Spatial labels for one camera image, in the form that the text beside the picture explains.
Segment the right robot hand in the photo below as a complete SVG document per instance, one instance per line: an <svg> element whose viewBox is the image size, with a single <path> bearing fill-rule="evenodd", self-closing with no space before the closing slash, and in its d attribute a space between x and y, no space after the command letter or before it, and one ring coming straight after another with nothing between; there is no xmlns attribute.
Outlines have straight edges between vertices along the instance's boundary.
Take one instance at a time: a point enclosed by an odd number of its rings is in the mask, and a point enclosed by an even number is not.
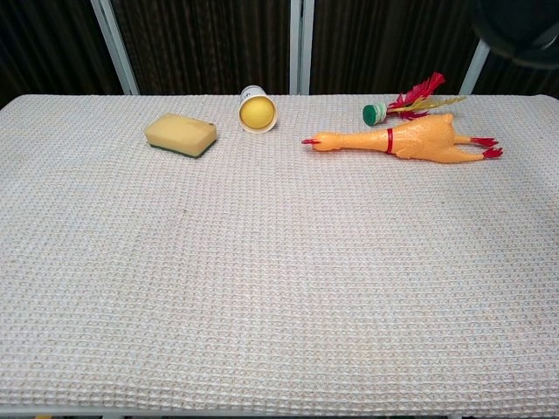
<svg viewBox="0 0 559 419"><path fill-rule="evenodd" d="M554 45L557 39L557 28L551 28L549 31L545 31L537 35L531 43L532 54L538 54L549 50Z"/></svg>

